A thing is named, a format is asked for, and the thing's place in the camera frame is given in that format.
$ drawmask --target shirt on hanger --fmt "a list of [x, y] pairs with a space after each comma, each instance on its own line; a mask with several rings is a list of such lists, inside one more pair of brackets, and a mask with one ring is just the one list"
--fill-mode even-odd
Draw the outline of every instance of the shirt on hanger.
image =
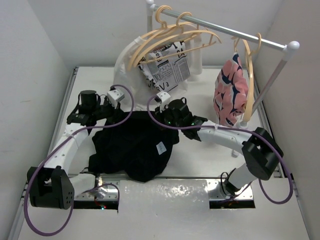
[[166, 44], [147, 54], [147, 59], [155, 60], [149, 63], [139, 63], [138, 68], [149, 80], [148, 87], [159, 92], [169, 92], [190, 77], [188, 54], [185, 54], [186, 43], [176, 41]]
[[216, 81], [213, 107], [219, 118], [219, 124], [233, 127], [237, 116], [245, 111], [248, 85], [244, 78], [239, 54], [223, 65]]
[[[197, 28], [192, 24], [183, 25], [184, 31], [192, 31]], [[172, 31], [171, 35], [176, 35], [180, 32], [180, 29]], [[177, 42], [181, 39], [186, 38], [187, 35], [182, 35], [175, 37], [171, 42]], [[154, 44], [159, 41], [161, 38], [153, 39], [148, 43], [147, 46]], [[152, 89], [150, 81], [146, 79], [146, 76], [140, 71], [138, 67], [131, 68], [130, 71], [127, 71], [128, 63], [135, 53], [136, 49], [145, 42], [145, 39], [137, 37], [133, 42], [127, 45], [123, 51], [120, 53], [119, 57], [116, 60], [114, 66], [113, 74], [113, 84], [121, 84], [128, 87], [134, 97], [135, 102], [135, 111], [146, 111], [147, 110], [147, 101], [150, 97], [156, 95], [159, 91], [157, 89]], [[201, 35], [197, 35], [194, 39], [185, 43], [186, 50], [191, 48], [200, 47], [202, 45]], [[197, 49], [187, 54], [190, 76], [199, 75], [202, 73], [202, 55], [201, 49]], [[188, 89], [187, 80], [181, 82], [177, 87], [169, 91], [172, 99], [177, 99], [181, 97]], [[130, 95], [124, 90], [125, 98], [121, 101], [121, 109], [125, 112], [128, 112], [131, 109], [131, 98]], [[157, 105], [150, 105], [150, 109], [154, 110]]]

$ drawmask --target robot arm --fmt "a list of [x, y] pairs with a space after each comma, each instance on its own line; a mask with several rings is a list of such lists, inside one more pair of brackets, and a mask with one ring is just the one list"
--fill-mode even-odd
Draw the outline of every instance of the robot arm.
[[[168, 93], [160, 92], [156, 101], [160, 106], [155, 109], [155, 118], [160, 123], [172, 127], [199, 126], [181, 131], [191, 140], [217, 143], [244, 156], [245, 164], [234, 169], [223, 183], [222, 188], [230, 195], [234, 196], [243, 186], [256, 179], [268, 180], [279, 164], [276, 154], [252, 134], [226, 131], [224, 126], [204, 117], [192, 115], [185, 98], [170, 101]], [[266, 139], [283, 157], [282, 150], [265, 129], [258, 127], [254, 132]]]
[[[30, 189], [32, 206], [68, 209], [74, 197], [94, 188], [96, 176], [93, 174], [80, 173], [75, 177], [68, 177], [71, 162], [91, 130], [73, 133], [83, 127], [95, 126], [101, 119], [107, 118], [110, 124], [118, 121], [122, 112], [120, 101], [123, 98], [123, 92], [115, 88], [107, 93], [102, 105], [101, 98], [95, 91], [85, 90], [79, 94], [78, 103], [68, 116], [64, 133], [54, 148], [72, 138], [45, 163], [37, 175]], [[36, 169], [37, 167], [29, 169], [28, 182]]]

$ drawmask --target white rack post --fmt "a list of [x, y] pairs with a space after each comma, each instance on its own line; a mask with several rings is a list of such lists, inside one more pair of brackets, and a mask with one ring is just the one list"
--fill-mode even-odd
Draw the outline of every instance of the white rack post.
[[[152, 13], [157, 11], [159, 6], [154, 4], [154, 0], [146, 0], [146, 7], [147, 7], [147, 30], [148, 32], [152, 31]], [[177, 18], [181, 14], [180, 12], [165, 9], [162, 11], [163, 14], [168, 15], [170, 17]], [[203, 27], [206, 27], [208, 29], [212, 29], [215, 31], [218, 31], [220, 33], [228, 34], [237, 38], [241, 38], [244, 40], [247, 40], [249, 42], [258, 44], [259, 43], [259, 38], [250, 34], [246, 34], [240, 31], [236, 31], [224, 26], [219, 26], [216, 24], [213, 24], [208, 21], [201, 20], [199, 18], [193, 17], [193, 16], [188, 16], [185, 15], [181, 18], [184, 21], [197, 24]], [[282, 69], [285, 67], [287, 62], [291, 59], [291, 57], [294, 55], [294, 53], [299, 49], [300, 44], [297, 41], [292, 41], [288, 45], [282, 45], [273, 41], [269, 41], [266, 39], [261, 39], [261, 45], [266, 46], [268, 48], [272, 48], [278, 51], [282, 51], [284, 53], [282, 59], [280, 60], [279, 64], [271, 74], [268, 82], [260, 92], [259, 96], [256, 98], [253, 108], [252, 108], [252, 114], [256, 111], [258, 108], [259, 104], [263, 101], [264, 96], [267, 94], [268, 90], [272, 86], [272, 84], [275, 82], [277, 79], [278, 75], [282, 71]]]

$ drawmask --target purple cable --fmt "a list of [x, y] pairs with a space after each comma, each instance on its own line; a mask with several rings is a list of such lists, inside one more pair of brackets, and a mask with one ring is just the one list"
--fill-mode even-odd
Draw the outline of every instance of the purple cable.
[[[214, 126], [210, 126], [210, 125], [201, 125], [201, 126], [184, 126], [184, 127], [175, 127], [175, 126], [168, 126], [168, 125], [165, 125], [159, 121], [157, 121], [151, 114], [150, 112], [150, 102], [156, 98], [157, 96], [152, 96], [149, 98], [148, 102], [146, 103], [146, 109], [147, 109], [147, 112], [150, 116], [150, 118], [158, 125], [160, 125], [161, 127], [163, 128], [167, 128], [167, 129], [172, 129], [172, 130], [188, 130], [188, 129], [199, 129], [199, 128], [215, 128]], [[263, 141], [263, 143], [265, 143], [271, 150], [272, 152], [274, 152], [274, 154], [276, 155], [276, 157], [278, 158], [279, 162], [282, 164], [283, 166], [283, 169], [284, 169], [284, 172], [288, 178], [288, 181], [289, 181], [289, 194], [288, 196], [282, 200], [282, 201], [275, 201], [273, 199], [271, 199], [268, 194], [266, 193], [263, 185], [262, 185], [262, 181], [259, 179], [259, 185], [261, 187], [261, 190], [263, 192], [263, 194], [265, 195], [265, 197], [273, 204], [285, 204], [287, 203], [291, 197], [293, 196], [294, 194], [294, 186], [293, 186], [293, 183], [292, 183], [292, 178], [291, 178], [291, 173], [287, 167], [287, 165], [285, 164], [284, 160], [282, 159], [281, 155], [278, 153], [278, 151], [262, 136], [260, 136], [259, 134], [253, 132], [253, 131], [250, 131], [250, 130], [246, 130], [246, 129], [239, 129], [239, 128], [229, 128], [229, 127], [222, 127], [222, 126], [219, 126], [218, 129], [220, 130], [226, 130], [226, 131], [236, 131], [236, 132], [243, 132], [243, 133], [248, 133], [248, 134], [251, 134], [253, 136], [255, 136], [256, 138], [260, 139], [261, 141]]]
[[[119, 126], [121, 124], [123, 124], [125, 121], [127, 121], [131, 114], [133, 113], [134, 111], [134, 106], [135, 106], [135, 101], [134, 101], [134, 96], [132, 95], [131, 91], [129, 90], [129, 88], [127, 88], [126, 86], [123, 86], [123, 85], [120, 85], [120, 84], [115, 84], [115, 85], [112, 85], [111, 87], [122, 87], [124, 88], [129, 94], [130, 94], [130, 97], [131, 97], [131, 110], [128, 114], [128, 116], [126, 116], [125, 119], [123, 119], [122, 121], [118, 122], [118, 123], [115, 123], [115, 124], [112, 124], [112, 125], [106, 125], [106, 126], [87, 126], [87, 127], [83, 127], [81, 129], [78, 129], [77, 131], [75, 131], [74, 133], [72, 133], [72, 135], [76, 135], [77, 133], [83, 131], [83, 130], [88, 130], [88, 129], [108, 129], [108, 128], [113, 128], [113, 127], [116, 127], [116, 126]], [[73, 209], [74, 209], [74, 202], [72, 202], [71, 204], [71, 207], [70, 207], [70, 213], [69, 213], [69, 216], [68, 218], [66, 219], [65, 223], [62, 225], [62, 227], [60, 229], [58, 229], [57, 231], [54, 231], [54, 232], [43, 232], [43, 231], [40, 231], [38, 230], [31, 222], [30, 220], [30, 217], [29, 217], [29, 213], [28, 213], [28, 199], [29, 199], [29, 194], [30, 194], [30, 188], [36, 178], [36, 176], [38, 175], [39, 171], [41, 168], [43, 168], [43, 166], [46, 164], [47, 161], [49, 161], [49, 159], [63, 146], [65, 145], [70, 139], [72, 139], [72, 136], [69, 136], [66, 140], [64, 140], [59, 146], [57, 146], [54, 150], [52, 150], [52, 152], [42, 161], [42, 163], [37, 167], [37, 169], [34, 171], [32, 177], [30, 178], [30, 181], [28, 182], [28, 187], [26, 188], [26, 191], [25, 191], [25, 197], [24, 197], [24, 201], [23, 201], [23, 213], [24, 213], [24, 217], [25, 217], [25, 221], [26, 223], [28, 224], [28, 226], [30, 227], [30, 229], [32, 231], [34, 231], [36, 234], [38, 235], [41, 235], [41, 236], [45, 236], [45, 237], [51, 237], [51, 236], [54, 236], [58, 233], [60, 233], [65, 227], [66, 225], [68, 224], [70, 218], [71, 218], [71, 215], [72, 215], [72, 212], [73, 212]]]

